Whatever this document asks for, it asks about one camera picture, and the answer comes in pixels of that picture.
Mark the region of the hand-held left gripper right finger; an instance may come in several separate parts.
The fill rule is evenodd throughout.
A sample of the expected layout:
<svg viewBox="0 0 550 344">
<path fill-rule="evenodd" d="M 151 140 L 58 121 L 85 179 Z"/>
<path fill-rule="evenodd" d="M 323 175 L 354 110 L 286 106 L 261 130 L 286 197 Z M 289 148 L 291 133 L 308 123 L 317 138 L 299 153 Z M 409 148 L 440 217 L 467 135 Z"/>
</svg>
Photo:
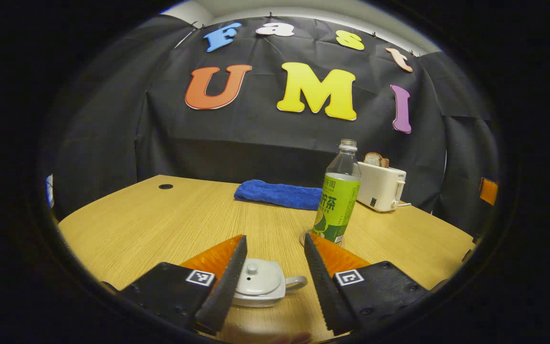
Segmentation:
<svg viewBox="0 0 550 344">
<path fill-rule="evenodd" d="M 380 327 L 431 294 L 390 261 L 370 264 L 314 233 L 304 236 L 304 255 L 334 335 Z"/>
</svg>

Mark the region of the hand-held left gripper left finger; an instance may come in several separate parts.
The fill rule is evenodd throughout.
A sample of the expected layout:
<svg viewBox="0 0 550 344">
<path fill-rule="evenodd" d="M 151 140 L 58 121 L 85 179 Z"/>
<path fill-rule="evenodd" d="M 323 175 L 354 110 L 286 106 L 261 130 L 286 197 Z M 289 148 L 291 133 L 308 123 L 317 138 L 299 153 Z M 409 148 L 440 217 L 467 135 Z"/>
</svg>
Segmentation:
<svg viewBox="0 0 550 344">
<path fill-rule="evenodd" d="M 246 237 L 237 235 L 184 263 L 158 263 L 117 295 L 167 323 L 215 335 L 232 305 L 246 255 Z"/>
</svg>

